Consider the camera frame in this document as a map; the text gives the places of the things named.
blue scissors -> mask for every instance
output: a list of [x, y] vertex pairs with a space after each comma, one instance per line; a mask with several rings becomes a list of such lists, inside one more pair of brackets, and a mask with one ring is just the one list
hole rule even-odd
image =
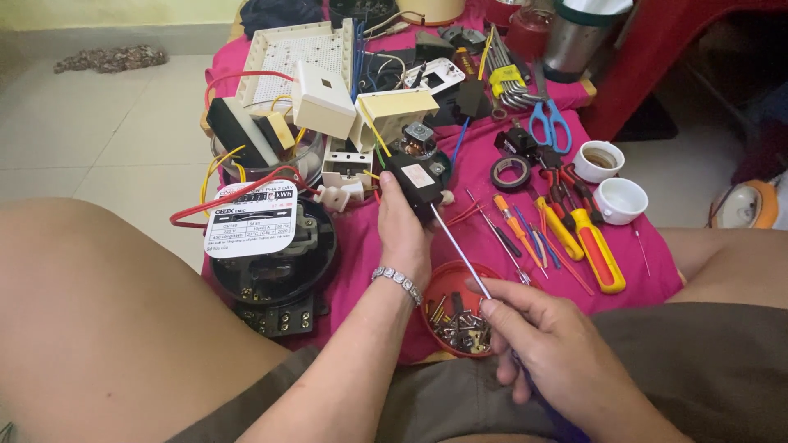
[[[545, 83], [545, 71], [542, 70], [542, 61], [536, 60], [531, 66], [531, 70], [533, 71], [533, 75], [537, 79], [537, 88], [538, 94], [541, 96], [541, 101], [537, 102], [536, 105], [533, 106], [533, 114], [531, 114], [531, 119], [528, 122], [528, 132], [531, 133], [533, 139], [536, 140], [539, 144], [549, 145], [552, 146], [553, 150], [555, 150], [559, 154], [566, 154], [569, 152], [569, 148], [572, 146], [572, 133], [569, 131], [569, 125], [567, 125], [567, 121], [561, 117], [561, 113], [558, 111], [558, 106], [556, 106], [556, 102], [554, 102], [550, 95], [547, 92], [547, 84]], [[549, 109], [550, 116], [545, 115], [544, 111], [544, 104], [547, 103], [547, 107]], [[545, 127], [545, 140], [539, 140], [535, 134], [533, 134], [533, 121], [539, 120], [542, 123], [542, 126]], [[561, 125], [563, 126], [563, 130], [567, 132], [567, 145], [564, 149], [558, 147], [558, 137], [556, 136], [556, 126]]]

brown shorts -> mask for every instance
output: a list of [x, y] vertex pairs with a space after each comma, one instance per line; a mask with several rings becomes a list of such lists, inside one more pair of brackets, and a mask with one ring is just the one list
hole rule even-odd
[[[593, 322], [640, 389], [682, 432], [702, 441], [788, 441], [788, 311], [669, 303], [600, 313]], [[235, 441], [306, 370], [294, 352], [259, 382], [169, 443]], [[469, 434], [553, 438], [534, 402], [511, 400], [495, 359], [400, 368], [376, 441], [434, 442]]]

hand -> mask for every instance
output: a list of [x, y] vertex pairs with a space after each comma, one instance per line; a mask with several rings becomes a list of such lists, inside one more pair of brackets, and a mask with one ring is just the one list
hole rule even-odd
[[400, 185], [388, 171], [381, 173], [381, 209], [377, 231], [381, 236], [381, 266], [389, 266], [410, 278], [419, 291], [427, 289], [433, 272], [429, 262], [429, 244], [434, 226], [428, 229], [413, 213]]
[[[528, 401], [531, 389], [510, 357], [510, 346], [542, 396], [593, 441], [625, 441], [628, 426], [637, 434], [630, 441], [647, 441], [645, 430], [651, 433], [649, 438], [681, 436], [640, 392], [597, 328], [571, 300], [510, 281], [483, 281], [492, 297], [506, 303], [484, 300], [481, 312], [492, 325], [498, 381], [513, 385], [515, 403]], [[467, 284], [481, 293], [474, 281]]]

red bowl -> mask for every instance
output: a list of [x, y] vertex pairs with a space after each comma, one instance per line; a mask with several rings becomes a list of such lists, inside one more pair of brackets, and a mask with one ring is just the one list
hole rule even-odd
[[[471, 265], [474, 267], [474, 270], [476, 270], [476, 274], [479, 274], [479, 277], [500, 279], [498, 274], [496, 274], [495, 271], [489, 269], [487, 266], [473, 262]], [[440, 302], [440, 299], [443, 298], [443, 295], [445, 294], [448, 297], [446, 298], [446, 301], [444, 301], [443, 308], [445, 310], [445, 314], [451, 317], [455, 313], [454, 307], [452, 306], [451, 294], [452, 292], [459, 292], [463, 298], [463, 306], [466, 309], [471, 309], [473, 315], [481, 317], [481, 313], [479, 312], [479, 303], [484, 298], [484, 296], [480, 296], [476, 292], [471, 292], [465, 286], [465, 280], [468, 278], [473, 278], [473, 275], [465, 266], [465, 263], [460, 260], [440, 265], [433, 271], [432, 280], [429, 282], [427, 290], [425, 290], [422, 294], [422, 305], [429, 306], [429, 301], [432, 300], [433, 308], [435, 308]], [[424, 324], [427, 326], [427, 329], [429, 329], [429, 332], [432, 334], [433, 338], [435, 338], [435, 341], [437, 341], [440, 347], [446, 352], [449, 352], [454, 356], [469, 357], [471, 359], [478, 359], [492, 354], [491, 352], [470, 354], [452, 348], [433, 332], [433, 326], [429, 324], [429, 315], [431, 313], [426, 313], [424, 309], [421, 309], [421, 312], [422, 319], [424, 320]]]

